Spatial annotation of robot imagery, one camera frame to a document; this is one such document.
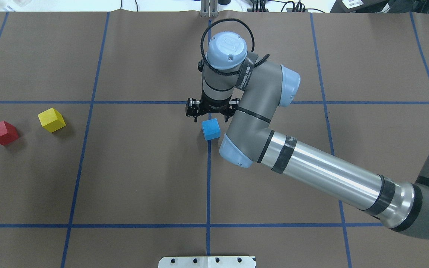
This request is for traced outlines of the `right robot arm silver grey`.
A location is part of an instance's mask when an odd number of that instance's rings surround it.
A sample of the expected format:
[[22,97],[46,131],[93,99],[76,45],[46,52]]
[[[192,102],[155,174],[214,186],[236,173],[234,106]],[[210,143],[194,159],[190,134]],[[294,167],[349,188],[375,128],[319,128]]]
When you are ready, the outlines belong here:
[[188,117],[232,117],[219,153],[236,166],[262,163],[352,205],[392,231],[429,239],[429,156],[415,183],[393,180],[270,129],[279,106],[291,104],[300,75],[258,60],[234,32],[214,35],[201,49],[201,100],[190,98]]

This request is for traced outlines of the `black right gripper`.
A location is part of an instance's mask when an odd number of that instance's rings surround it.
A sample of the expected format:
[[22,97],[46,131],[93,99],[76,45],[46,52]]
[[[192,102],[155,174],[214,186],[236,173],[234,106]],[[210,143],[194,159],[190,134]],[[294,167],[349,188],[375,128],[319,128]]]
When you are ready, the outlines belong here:
[[224,122],[228,122],[229,118],[234,116],[240,103],[240,98],[230,98],[215,100],[206,94],[201,95],[200,101],[195,98],[188,98],[185,105],[185,115],[186,117],[193,117],[194,122],[197,122],[200,114],[222,113]]

